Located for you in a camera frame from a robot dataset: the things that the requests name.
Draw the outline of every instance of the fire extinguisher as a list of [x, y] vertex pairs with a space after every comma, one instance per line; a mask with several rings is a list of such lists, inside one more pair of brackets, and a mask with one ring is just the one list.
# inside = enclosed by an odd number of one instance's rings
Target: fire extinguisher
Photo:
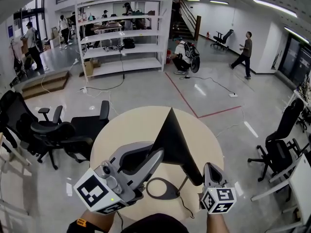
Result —
[[167, 50], [166, 52], [166, 64], [169, 64], [171, 62], [171, 50]]

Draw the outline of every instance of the round table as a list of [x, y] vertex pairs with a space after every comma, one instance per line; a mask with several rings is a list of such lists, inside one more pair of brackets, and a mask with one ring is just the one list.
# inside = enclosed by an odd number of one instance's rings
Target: round table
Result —
[[[94, 142], [90, 167], [95, 169], [123, 145], [140, 141], [154, 142], [170, 109], [170, 107], [163, 106], [140, 107], [111, 120]], [[223, 170], [223, 153], [210, 129], [199, 119], [184, 111], [174, 109], [174, 113], [201, 173], [206, 162], [214, 163]], [[155, 177], [164, 178], [179, 188], [186, 175], [180, 166], [161, 163], [152, 176], [152, 178]], [[194, 186], [189, 180], [180, 192], [185, 206], [193, 213], [199, 211], [198, 193], [201, 192], [202, 185]], [[183, 207], [180, 198], [156, 200], [151, 198], [146, 191], [143, 193], [142, 200], [137, 201], [135, 205], [121, 209], [120, 213], [132, 220], [140, 220], [156, 213], [167, 214], [177, 220], [191, 216], [190, 212]]]

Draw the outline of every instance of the red line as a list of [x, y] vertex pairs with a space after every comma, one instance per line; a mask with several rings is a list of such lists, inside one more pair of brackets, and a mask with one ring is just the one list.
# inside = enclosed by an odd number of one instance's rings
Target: red line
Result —
[[196, 118], [199, 118], [197, 116], [197, 114], [194, 112], [194, 110], [191, 108], [190, 104], [187, 102], [187, 100], [184, 98], [184, 96], [181, 94], [180, 90], [177, 88], [177, 86], [175, 85], [175, 83], [173, 82], [173, 80], [170, 78], [170, 76], [165, 73], [166, 76], [170, 79], [170, 81], [172, 82], [172, 84], [175, 86], [176, 90], [179, 92], [179, 94], [181, 95], [181, 97], [183, 98], [183, 100], [186, 102], [186, 104], [189, 106], [189, 108], [192, 110], [193, 114], [196, 116]]
[[237, 108], [240, 108], [240, 107], [241, 107], [241, 106], [236, 106], [236, 107], [233, 107], [233, 108], [230, 108], [230, 109], [226, 109], [226, 110], [223, 110], [223, 111], [218, 111], [218, 112], [214, 112], [214, 113], [207, 114], [207, 115], [204, 115], [204, 116], [200, 116], [200, 117], [198, 117], [198, 118], [203, 118], [203, 117], [212, 116], [212, 115], [219, 114], [219, 113], [222, 113], [222, 112], [225, 112], [225, 111], [231, 111], [231, 110], [234, 110], [234, 109], [237, 109]]

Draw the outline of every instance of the white metal shelf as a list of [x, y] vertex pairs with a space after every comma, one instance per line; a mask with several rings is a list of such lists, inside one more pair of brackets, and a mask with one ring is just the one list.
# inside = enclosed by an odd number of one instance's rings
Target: white metal shelf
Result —
[[94, 41], [103, 41], [116, 38], [136, 37], [136, 36], [154, 36], [161, 35], [158, 30], [129, 30], [111, 33], [101, 33], [97, 35], [87, 36], [81, 40], [81, 44], [90, 43]]
[[134, 60], [123, 60], [103, 63], [100, 67], [94, 68], [93, 74], [88, 77], [94, 77], [98, 75], [104, 75], [108, 73], [148, 69], [148, 68], [159, 68], [162, 64], [156, 58], [141, 58]]
[[78, 4], [77, 7], [87, 7], [87, 6], [92, 6], [96, 4], [101, 4], [101, 3], [107, 3], [107, 2], [122, 2], [122, 1], [154, 1], [154, 2], [160, 2], [163, 0], [98, 0], [94, 2], [88, 2], [88, 3], [83, 3], [83, 4]]
[[94, 21], [80, 22], [80, 23], [78, 23], [78, 26], [84, 26], [84, 25], [91, 24], [91, 23], [100, 23], [100, 22], [103, 22], [103, 21], [115, 21], [115, 20], [137, 19], [137, 18], [154, 18], [154, 19], [158, 19], [158, 18], [162, 18], [162, 17], [160, 17], [160, 16], [149, 16], [149, 15], [107, 17], [107, 18], [100, 18], [100, 19], [97, 19], [97, 20], [94, 20]]
[[[141, 53], [141, 52], [163, 52], [163, 48], [161, 48], [157, 44], [136, 44], [133, 49], [123, 49], [121, 50], [121, 54], [128, 54], [128, 53]], [[109, 51], [106, 52], [103, 48], [97, 48], [97, 49], [89, 49], [84, 54], [84, 59], [89, 58], [96, 58], [101, 56], [110, 56], [120, 54], [119, 51]]]

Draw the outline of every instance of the stair railing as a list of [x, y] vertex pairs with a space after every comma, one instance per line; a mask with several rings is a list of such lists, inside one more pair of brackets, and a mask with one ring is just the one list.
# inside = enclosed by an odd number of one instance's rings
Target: stair railing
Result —
[[195, 17], [190, 9], [188, 8], [188, 6], [185, 4], [185, 2], [183, 0], [179, 0], [180, 1], [180, 13], [186, 23], [186, 25], [188, 26], [190, 32], [193, 34], [193, 38], [194, 40], [198, 40], [199, 38], [199, 33], [200, 33], [200, 26], [201, 26], [201, 16], [197, 16]]

